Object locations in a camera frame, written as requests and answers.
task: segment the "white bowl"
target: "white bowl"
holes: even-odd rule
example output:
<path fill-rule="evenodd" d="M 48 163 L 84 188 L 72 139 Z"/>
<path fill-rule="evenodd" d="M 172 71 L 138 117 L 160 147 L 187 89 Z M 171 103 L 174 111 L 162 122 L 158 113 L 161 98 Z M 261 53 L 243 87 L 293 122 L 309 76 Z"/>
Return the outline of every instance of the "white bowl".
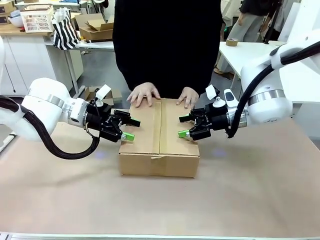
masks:
<path fill-rule="evenodd" d="M 21 28 L 24 26 L 24 22 L 22 21 L 22 17 L 21 16 L 17 16 L 14 18 L 10 18 L 9 17 L 9 21 L 17 28 Z"/>

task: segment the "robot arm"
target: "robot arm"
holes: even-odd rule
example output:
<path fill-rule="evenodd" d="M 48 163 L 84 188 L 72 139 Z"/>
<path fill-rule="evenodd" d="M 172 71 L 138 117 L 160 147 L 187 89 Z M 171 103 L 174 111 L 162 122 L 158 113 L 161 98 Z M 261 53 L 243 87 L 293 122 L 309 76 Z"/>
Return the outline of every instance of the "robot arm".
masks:
<path fill-rule="evenodd" d="M 210 96 L 209 99 L 214 97 L 215 102 L 180 117 L 180 122 L 194 121 L 195 125 L 190 130 L 179 132 L 179 137 L 200 140 L 210 137 L 211 129 L 225 129 L 228 138 L 233 138 L 238 128 L 290 117 L 293 104 L 286 98 L 279 69 L 298 61 L 303 61 L 320 75 L 319 29 L 244 66 L 241 70 L 244 93 L 239 101 L 230 89 L 224 91 L 224 101 L 209 86 L 206 89 L 207 96 Z"/>
<path fill-rule="evenodd" d="M 4 61 L 5 50 L 0 37 L 0 82 Z M 61 82 L 39 78 L 31 83 L 21 105 L 0 95 L 0 124 L 7 125 L 18 136 L 27 140 L 42 141 L 45 147 L 59 158 L 81 159 L 97 148 L 100 137 L 112 142 L 120 139 L 133 141 L 135 136 L 121 131 L 121 125 L 140 126 L 140 122 L 131 118 L 128 112 L 115 110 L 111 113 L 111 106 L 102 102 L 110 90 L 104 85 L 96 92 L 94 100 L 86 102 L 81 98 L 71 98 L 66 86 Z M 80 153 L 60 150 L 50 137 L 58 122 L 85 129 L 92 137 L 91 146 Z M 99 131 L 99 136 L 93 136 L 89 129 Z"/>

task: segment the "tape roll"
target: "tape roll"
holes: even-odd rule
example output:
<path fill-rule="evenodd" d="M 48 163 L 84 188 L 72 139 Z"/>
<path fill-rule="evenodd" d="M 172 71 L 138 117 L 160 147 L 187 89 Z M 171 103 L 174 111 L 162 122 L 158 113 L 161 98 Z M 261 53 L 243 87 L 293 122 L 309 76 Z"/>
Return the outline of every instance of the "tape roll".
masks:
<path fill-rule="evenodd" d="M 238 45 L 239 40 L 234 38 L 228 38 L 225 44 L 229 47 L 236 47 Z"/>

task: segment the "striped bag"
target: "striped bag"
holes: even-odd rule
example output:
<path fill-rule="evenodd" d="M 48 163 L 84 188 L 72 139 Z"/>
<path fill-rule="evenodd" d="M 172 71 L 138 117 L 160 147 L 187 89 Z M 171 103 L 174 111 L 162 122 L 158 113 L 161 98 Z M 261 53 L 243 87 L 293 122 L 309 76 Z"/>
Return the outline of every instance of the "striped bag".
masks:
<path fill-rule="evenodd" d="M 53 46 L 60 50 L 73 49 L 80 38 L 72 25 L 70 9 L 61 7 L 52 17 L 54 27 Z"/>

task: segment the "black sweater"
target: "black sweater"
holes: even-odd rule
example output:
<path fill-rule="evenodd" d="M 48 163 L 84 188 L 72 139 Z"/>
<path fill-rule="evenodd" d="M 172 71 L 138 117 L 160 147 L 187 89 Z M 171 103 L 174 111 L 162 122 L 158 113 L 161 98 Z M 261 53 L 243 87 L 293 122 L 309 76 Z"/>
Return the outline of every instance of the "black sweater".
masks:
<path fill-rule="evenodd" d="M 177 99 L 184 87 L 204 93 L 221 26 L 220 0 L 117 0 L 114 51 L 129 89 L 151 82 L 162 98 Z"/>
<path fill-rule="evenodd" d="M 267 16 L 272 18 L 276 12 L 279 0 L 243 0 L 240 12 L 256 16 Z"/>

